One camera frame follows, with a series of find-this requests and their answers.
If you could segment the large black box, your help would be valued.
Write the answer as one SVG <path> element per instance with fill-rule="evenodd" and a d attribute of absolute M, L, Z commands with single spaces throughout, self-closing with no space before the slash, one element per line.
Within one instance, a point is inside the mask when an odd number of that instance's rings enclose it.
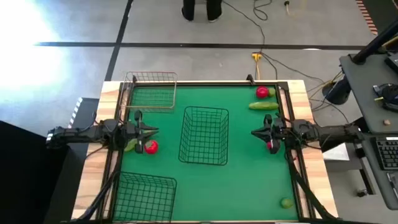
<path fill-rule="evenodd" d="M 62 224 L 71 219 L 62 170 L 70 146 L 0 121 L 0 224 Z"/>

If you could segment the black controller device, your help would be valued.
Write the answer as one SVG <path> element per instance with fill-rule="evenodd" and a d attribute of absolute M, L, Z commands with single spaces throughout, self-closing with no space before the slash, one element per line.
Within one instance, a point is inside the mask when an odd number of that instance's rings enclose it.
<path fill-rule="evenodd" d="M 376 94 L 375 101 L 380 101 L 384 109 L 398 113 L 398 85 L 391 83 L 374 85 L 373 90 Z"/>

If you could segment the black desk leg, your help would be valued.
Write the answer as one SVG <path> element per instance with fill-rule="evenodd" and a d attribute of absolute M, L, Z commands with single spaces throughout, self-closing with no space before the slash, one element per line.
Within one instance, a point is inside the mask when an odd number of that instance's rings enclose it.
<path fill-rule="evenodd" d="M 367 191 L 368 195 L 375 195 L 376 194 L 376 189 L 374 187 L 374 184 L 371 181 L 371 176 L 370 176 L 370 171 L 367 170 L 365 166 L 365 153 L 362 147 L 358 147 L 356 144 L 354 145 L 354 151 L 359 159 L 359 163 L 361 164 L 361 168 L 359 169 L 359 173 L 361 175 L 361 178 L 363 180 L 364 186 Z"/>

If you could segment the black keyboard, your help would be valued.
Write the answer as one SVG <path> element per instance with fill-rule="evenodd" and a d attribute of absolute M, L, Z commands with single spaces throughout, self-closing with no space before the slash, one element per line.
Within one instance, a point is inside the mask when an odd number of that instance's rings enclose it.
<path fill-rule="evenodd" d="M 398 170 L 398 137 L 378 137 L 374 140 L 382 170 Z"/>

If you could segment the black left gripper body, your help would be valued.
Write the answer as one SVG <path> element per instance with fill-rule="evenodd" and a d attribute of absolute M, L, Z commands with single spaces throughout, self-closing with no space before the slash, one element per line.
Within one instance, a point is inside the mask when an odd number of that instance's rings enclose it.
<path fill-rule="evenodd" d="M 133 150 L 138 154 L 142 154 L 144 151 L 144 146 L 141 140 L 141 133 L 143 130 L 140 128 L 140 122 L 143 122 L 143 114 L 141 110 L 137 110 L 134 113 L 134 120 L 135 123 L 126 123 L 124 125 L 125 141 L 127 145 L 131 139 L 137 139 L 137 144 Z"/>

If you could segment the grey desk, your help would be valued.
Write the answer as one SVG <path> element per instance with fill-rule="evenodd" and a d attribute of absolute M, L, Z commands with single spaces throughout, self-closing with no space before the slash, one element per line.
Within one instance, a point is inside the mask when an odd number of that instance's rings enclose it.
<path fill-rule="evenodd" d="M 361 145 L 371 171 L 376 180 L 386 207 L 390 210 L 398 210 L 398 170 L 382 170 L 376 154 L 374 140 L 378 137 L 395 137 L 394 135 L 364 135 Z"/>

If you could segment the green felt mat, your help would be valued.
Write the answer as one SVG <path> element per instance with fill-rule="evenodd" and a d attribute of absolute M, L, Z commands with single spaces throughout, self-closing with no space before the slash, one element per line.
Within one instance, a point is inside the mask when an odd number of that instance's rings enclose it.
<path fill-rule="evenodd" d="M 296 220 L 296 208 L 284 209 L 282 198 L 294 200 L 285 150 L 271 154 L 251 131 L 263 125 L 264 111 L 249 109 L 253 86 L 178 86 L 169 112 L 142 112 L 144 122 L 159 129 L 156 154 L 125 152 L 121 173 L 171 177 L 177 181 L 171 222 Z M 229 111 L 228 163 L 191 164 L 178 159 L 183 113 L 188 106 Z"/>

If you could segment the black slanted pole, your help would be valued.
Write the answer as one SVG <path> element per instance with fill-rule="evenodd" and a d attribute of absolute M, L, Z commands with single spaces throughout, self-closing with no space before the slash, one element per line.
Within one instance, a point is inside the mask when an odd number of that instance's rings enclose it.
<path fill-rule="evenodd" d="M 388 27 L 379 33 L 368 45 L 360 50 L 355 56 L 351 56 L 351 61 L 355 64 L 362 64 L 366 59 L 378 52 L 386 50 L 389 45 L 398 41 L 398 19 L 388 25 Z"/>

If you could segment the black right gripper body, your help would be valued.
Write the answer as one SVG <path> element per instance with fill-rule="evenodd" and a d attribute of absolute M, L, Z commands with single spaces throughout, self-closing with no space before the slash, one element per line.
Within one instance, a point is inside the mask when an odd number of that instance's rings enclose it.
<path fill-rule="evenodd" d="M 272 149 L 269 149 L 271 154 L 276 154 L 280 149 L 280 140 L 283 139 L 284 121 L 280 114 L 276 114 L 273 118 L 270 114 L 266 114 L 264 118 L 264 125 L 268 127 L 269 142 L 272 143 Z"/>

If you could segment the person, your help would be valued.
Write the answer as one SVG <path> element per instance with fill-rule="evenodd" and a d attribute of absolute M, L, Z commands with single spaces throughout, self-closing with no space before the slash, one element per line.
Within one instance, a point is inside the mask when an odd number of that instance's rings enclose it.
<path fill-rule="evenodd" d="M 209 22 L 217 21 L 222 11 L 222 0 L 205 0 L 206 2 L 206 15 Z M 195 17 L 195 3 L 196 0 L 183 0 L 183 6 L 181 8 L 182 16 L 188 20 L 193 21 Z"/>

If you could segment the black cabinet with striped edge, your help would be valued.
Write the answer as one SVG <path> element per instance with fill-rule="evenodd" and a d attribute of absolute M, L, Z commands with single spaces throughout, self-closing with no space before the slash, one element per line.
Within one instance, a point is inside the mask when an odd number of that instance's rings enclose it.
<path fill-rule="evenodd" d="M 70 124 L 73 128 L 85 128 L 93 120 L 98 108 L 96 98 L 80 98 L 73 110 Z M 62 170 L 50 201 L 44 224 L 59 224 L 72 217 L 78 188 L 83 172 L 87 143 L 69 143 Z"/>

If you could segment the grey side table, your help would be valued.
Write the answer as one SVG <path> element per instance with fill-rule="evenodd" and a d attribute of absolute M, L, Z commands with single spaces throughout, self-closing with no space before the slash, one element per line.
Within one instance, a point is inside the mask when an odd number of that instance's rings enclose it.
<path fill-rule="evenodd" d="M 368 129 L 374 134 L 397 134 L 398 113 L 384 109 L 380 101 L 374 100 L 373 86 L 385 83 L 398 85 L 398 74 L 386 65 L 385 55 L 371 55 L 362 64 L 353 63 L 350 57 L 340 57 L 340 65 Z M 383 124 L 385 119 L 391 122 L 389 126 Z"/>

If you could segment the low black wire basket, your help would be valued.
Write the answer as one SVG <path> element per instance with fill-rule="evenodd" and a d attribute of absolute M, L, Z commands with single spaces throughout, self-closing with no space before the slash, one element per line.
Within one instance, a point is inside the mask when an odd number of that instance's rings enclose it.
<path fill-rule="evenodd" d="M 170 222 L 177 181 L 171 177 L 123 172 L 113 212 L 114 222 Z"/>

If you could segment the black floor mat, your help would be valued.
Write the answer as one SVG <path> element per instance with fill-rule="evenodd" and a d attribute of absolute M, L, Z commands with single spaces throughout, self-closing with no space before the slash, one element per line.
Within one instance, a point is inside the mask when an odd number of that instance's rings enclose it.
<path fill-rule="evenodd" d="M 362 0 L 377 32 L 381 33 L 398 19 L 398 9 L 392 0 Z"/>

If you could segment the round black stand base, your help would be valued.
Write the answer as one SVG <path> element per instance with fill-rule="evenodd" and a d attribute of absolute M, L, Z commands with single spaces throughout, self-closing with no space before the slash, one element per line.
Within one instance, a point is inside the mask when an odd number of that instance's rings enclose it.
<path fill-rule="evenodd" d="M 342 105 L 348 101 L 351 86 L 344 75 L 340 81 L 332 81 L 322 88 L 324 98 L 334 105 Z"/>

